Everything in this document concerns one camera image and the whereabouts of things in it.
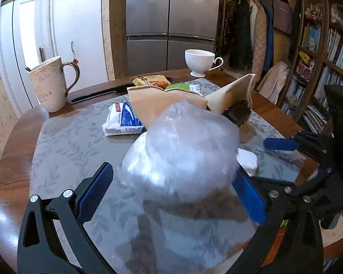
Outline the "clear plastic bag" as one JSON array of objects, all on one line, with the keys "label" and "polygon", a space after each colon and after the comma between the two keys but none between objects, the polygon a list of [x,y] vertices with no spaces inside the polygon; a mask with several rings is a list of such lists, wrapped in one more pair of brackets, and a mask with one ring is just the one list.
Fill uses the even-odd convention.
[{"label": "clear plastic bag", "polygon": [[235,181],[239,128],[184,100],[168,107],[131,145],[118,180],[163,205],[198,203]]}]

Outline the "green snack package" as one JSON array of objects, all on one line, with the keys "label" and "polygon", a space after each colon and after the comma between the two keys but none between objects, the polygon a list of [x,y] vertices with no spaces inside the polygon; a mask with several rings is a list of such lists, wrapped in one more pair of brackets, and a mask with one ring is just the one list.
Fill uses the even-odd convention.
[{"label": "green snack package", "polygon": [[204,96],[200,85],[196,85],[196,84],[171,84],[169,86],[167,86],[165,88],[165,91],[169,91],[169,90],[183,90],[186,92],[193,92],[193,93],[197,93],[200,96]]}]

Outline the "yellow snack packet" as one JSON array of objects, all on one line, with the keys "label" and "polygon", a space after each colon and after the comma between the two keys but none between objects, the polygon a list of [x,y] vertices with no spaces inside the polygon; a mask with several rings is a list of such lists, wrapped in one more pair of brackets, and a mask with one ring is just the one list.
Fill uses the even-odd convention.
[{"label": "yellow snack packet", "polygon": [[171,82],[164,75],[140,76],[132,80],[135,86],[152,85],[160,88],[167,88]]}]

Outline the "beige paper bag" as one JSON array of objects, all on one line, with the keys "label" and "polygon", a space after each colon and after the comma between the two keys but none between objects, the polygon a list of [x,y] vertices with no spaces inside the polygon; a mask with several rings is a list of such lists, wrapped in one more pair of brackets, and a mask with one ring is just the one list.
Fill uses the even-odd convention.
[{"label": "beige paper bag", "polygon": [[200,109],[207,108],[207,99],[196,92],[182,88],[164,90],[153,85],[130,87],[127,89],[129,102],[140,122],[148,129],[168,107],[188,100]]}]

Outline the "white blue tissue pack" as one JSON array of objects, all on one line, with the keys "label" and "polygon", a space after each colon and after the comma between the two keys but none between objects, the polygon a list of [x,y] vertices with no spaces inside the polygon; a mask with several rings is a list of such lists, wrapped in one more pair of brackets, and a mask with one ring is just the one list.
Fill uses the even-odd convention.
[{"label": "white blue tissue pack", "polygon": [[113,103],[102,125],[106,136],[141,134],[144,125],[140,122],[130,102]]}]

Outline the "white paper scrap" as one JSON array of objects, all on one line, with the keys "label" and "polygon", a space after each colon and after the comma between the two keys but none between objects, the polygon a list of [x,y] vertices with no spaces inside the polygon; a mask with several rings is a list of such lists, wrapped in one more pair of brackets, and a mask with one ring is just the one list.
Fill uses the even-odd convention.
[{"label": "white paper scrap", "polygon": [[253,152],[238,148],[237,161],[250,177],[258,173],[258,158]]}]

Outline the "round wooden table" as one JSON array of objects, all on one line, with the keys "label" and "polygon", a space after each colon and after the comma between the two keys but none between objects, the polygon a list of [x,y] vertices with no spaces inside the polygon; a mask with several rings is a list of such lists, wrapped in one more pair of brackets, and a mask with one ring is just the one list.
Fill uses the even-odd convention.
[{"label": "round wooden table", "polygon": [[141,135],[106,137],[109,101],[49,120],[18,236],[19,273],[202,273],[234,237],[230,273],[322,273],[321,230],[343,210],[343,86],[324,87],[333,134],[255,139],[319,164],[296,185],[237,161],[242,128],[169,93],[131,101]]}]

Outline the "wooden bookshelf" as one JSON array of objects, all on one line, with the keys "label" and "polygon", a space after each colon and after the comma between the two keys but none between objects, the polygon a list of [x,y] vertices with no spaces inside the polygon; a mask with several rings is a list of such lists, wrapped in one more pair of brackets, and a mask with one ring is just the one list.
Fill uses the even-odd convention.
[{"label": "wooden bookshelf", "polygon": [[299,0],[291,71],[278,107],[306,131],[333,134],[324,87],[343,86],[343,0]]}]

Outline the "grey leaf-pattern placemat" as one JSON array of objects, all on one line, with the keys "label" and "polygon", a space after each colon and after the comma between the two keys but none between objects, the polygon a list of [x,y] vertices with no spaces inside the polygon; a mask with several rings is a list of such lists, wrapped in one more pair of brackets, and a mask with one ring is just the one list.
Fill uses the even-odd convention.
[{"label": "grey leaf-pattern placemat", "polygon": [[[118,168],[141,134],[106,136],[102,125],[114,98],[49,119],[33,158],[31,196],[43,200],[74,190],[99,167],[113,167],[113,181],[93,218],[83,227],[117,273],[204,273],[215,270],[249,241],[258,224],[250,219],[232,183],[198,203],[163,205],[146,200],[118,180]],[[266,150],[279,133],[257,113],[239,128],[239,146],[258,158],[256,177],[294,182],[305,157],[297,151]],[[60,221],[54,226],[69,262],[78,265]]]}]

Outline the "white teacup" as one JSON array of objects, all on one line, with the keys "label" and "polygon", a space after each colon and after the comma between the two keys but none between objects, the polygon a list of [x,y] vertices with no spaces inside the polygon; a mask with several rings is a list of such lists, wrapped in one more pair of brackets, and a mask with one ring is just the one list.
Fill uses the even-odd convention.
[{"label": "white teacup", "polygon": [[218,69],[224,64],[221,57],[210,51],[188,49],[185,51],[185,62],[191,70],[190,75],[195,78],[205,78],[205,73]]}]

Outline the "hanging clothes rack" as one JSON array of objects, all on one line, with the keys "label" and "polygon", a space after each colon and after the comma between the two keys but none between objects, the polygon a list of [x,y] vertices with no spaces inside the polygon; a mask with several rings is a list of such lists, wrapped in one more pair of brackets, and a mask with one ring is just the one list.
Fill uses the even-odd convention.
[{"label": "hanging clothes rack", "polygon": [[235,77],[256,76],[256,84],[284,63],[289,71],[298,27],[292,22],[300,0],[219,0],[215,51],[222,69]]}]

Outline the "tall beige mug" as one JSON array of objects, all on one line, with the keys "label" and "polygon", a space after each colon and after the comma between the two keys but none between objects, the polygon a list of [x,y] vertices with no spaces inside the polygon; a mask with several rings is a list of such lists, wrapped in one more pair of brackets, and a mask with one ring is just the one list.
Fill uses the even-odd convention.
[{"label": "tall beige mug", "polygon": [[[75,80],[67,87],[64,67],[75,71]],[[80,69],[75,62],[62,63],[61,57],[50,58],[28,72],[30,83],[42,107],[49,113],[61,110],[67,103],[67,95],[80,78]]]}]

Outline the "silver refrigerator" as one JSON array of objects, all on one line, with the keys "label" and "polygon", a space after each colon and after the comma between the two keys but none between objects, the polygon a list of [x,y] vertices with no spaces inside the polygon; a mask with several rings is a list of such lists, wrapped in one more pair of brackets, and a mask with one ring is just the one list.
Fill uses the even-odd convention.
[{"label": "silver refrigerator", "polygon": [[126,0],[130,76],[185,69],[185,51],[213,51],[219,0]]}]

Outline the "black tray on table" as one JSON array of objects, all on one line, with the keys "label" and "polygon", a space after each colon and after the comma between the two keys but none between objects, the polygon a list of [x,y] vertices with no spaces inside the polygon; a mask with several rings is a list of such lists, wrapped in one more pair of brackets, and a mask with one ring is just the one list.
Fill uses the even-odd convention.
[{"label": "black tray on table", "polygon": [[128,88],[136,86],[133,83],[133,80],[135,80],[135,79],[136,79],[136,77],[132,77],[131,80],[129,82],[127,82],[127,84],[122,84],[122,85],[112,86],[110,88],[104,88],[101,90],[96,90],[94,92],[85,93],[85,94],[80,95],[78,97],[68,97],[67,101],[69,104],[74,105],[77,103],[81,103],[81,102],[84,102],[87,100],[91,100],[91,99],[101,97],[104,95],[109,95],[109,94],[115,94],[117,96],[125,95],[125,94],[127,94]]}]

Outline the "white door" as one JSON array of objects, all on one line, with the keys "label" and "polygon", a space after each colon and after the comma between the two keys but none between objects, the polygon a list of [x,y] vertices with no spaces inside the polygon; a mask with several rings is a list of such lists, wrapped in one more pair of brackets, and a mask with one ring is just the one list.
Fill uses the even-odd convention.
[{"label": "white door", "polygon": [[29,71],[54,56],[50,0],[0,0],[0,74],[17,117],[38,106]]}]

